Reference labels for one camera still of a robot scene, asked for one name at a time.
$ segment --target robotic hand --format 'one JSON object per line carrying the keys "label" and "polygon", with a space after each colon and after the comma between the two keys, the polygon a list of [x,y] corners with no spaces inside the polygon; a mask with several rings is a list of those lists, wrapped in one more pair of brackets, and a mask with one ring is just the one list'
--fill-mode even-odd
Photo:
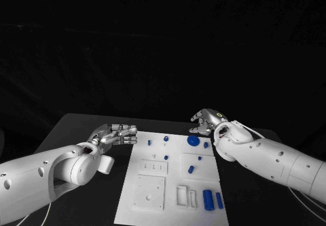
{"label": "robotic hand", "polygon": [[[223,114],[201,109],[191,121],[198,127],[188,132],[208,135],[213,130],[213,145],[219,156],[237,161],[253,173],[275,183],[301,191],[326,204],[326,163],[283,144],[265,139],[237,121],[227,121]],[[252,131],[260,138],[253,139]]]}
{"label": "robotic hand", "polygon": [[105,124],[86,142],[0,164],[0,225],[27,216],[84,185],[96,171],[107,174],[113,159],[103,154],[112,145],[135,144],[133,134],[133,125]]}

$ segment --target white robotic arm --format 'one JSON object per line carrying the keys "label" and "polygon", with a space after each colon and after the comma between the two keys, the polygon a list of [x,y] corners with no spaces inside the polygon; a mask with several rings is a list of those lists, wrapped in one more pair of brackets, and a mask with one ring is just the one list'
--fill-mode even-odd
{"label": "white robotic arm", "polygon": [[103,125],[87,142],[40,152],[0,164],[0,225],[51,203],[84,185],[95,172],[109,173],[113,159],[105,156],[112,145],[135,144],[135,126]]}
{"label": "white robotic arm", "polygon": [[272,140],[253,139],[245,126],[236,121],[227,122],[214,110],[201,109],[191,121],[197,118],[200,126],[188,131],[207,135],[213,130],[213,145],[224,160],[236,160],[259,176],[326,204],[322,161]]}

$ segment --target black background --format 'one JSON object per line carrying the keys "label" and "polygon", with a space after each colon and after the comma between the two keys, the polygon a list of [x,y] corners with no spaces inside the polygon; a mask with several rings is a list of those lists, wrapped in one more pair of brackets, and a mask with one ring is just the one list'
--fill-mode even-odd
{"label": "black background", "polygon": [[321,1],[9,1],[0,161],[66,113],[188,122],[201,108],[326,159]]}

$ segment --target small blue part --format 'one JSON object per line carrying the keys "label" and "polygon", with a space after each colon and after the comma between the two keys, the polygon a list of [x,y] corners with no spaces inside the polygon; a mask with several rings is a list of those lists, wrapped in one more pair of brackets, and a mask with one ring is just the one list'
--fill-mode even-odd
{"label": "small blue part", "polygon": [[190,135],[185,139],[187,143],[191,145],[191,146],[197,146],[198,145],[198,138],[194,136],[194,135]]}
{"label": "small blue part", "polygon": [[194,167],[190,166],[187,172],[191,173],[193,169],[194,169]]}
{"label": "small blue part", "polygon": [[204,210],[206,211],[214,210],[214,208],[213,208],[213,200],[211,200],[211,191],[210,190],[203,190],[201,191],[201,197],[203,197]]}
{"label": "small blue part", "polygon": [[219,209],[221,209],[221,199],[220,199],[220,194],[219,194],[219,192],[216,192],[216,199],[217,199]]}

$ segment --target black table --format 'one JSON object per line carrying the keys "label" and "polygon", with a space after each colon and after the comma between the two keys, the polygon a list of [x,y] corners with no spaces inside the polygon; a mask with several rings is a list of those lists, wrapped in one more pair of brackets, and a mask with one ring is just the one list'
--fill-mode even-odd
{"label": "black table", "polygon": [[[97,115],[66,114],[34,153],[84,142],[102,124],[136,125],[138,131],[191,135],[194,123],[141,120]],[[255,129],[265,138],[279,141],[275,133]],[[107,175],[96,172],[89,183],[63,194],[51,203],[44,226],[103,226],[113,224],[132,145],[113,146],[106,155],[115,159]],[[286,187],[272,183],[237,162],[224,161],[213,149],[220,176],[223,204],[229,225],[322,225],[291,195]],[[30,214],[21,226],[38,226],[47,206]]]}

